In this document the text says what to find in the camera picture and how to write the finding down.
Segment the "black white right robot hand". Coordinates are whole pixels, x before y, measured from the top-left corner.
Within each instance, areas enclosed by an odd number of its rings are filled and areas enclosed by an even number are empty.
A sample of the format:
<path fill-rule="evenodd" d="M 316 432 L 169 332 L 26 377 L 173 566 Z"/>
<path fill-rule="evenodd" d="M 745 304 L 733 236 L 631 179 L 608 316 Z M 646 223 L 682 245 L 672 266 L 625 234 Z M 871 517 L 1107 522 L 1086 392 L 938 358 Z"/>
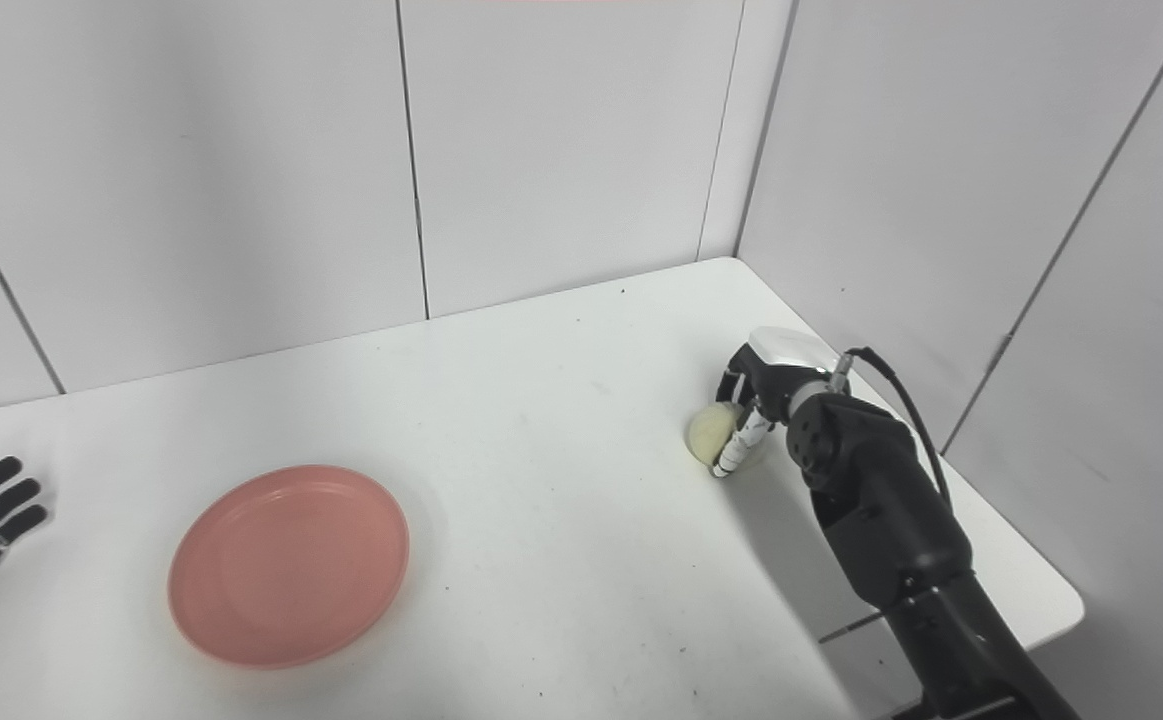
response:
<path fill-rule="evenodd" d="M 756 328 L 732 355 L 715 388 L 714 405 L 729 409 L 732 429 L 704 464 L 715 478 L 735 473 L 778 425 L 789 425 L 797 406 L 819 393 L 843 395 L 850 388 L 851 361 L 809 333 Z"/>

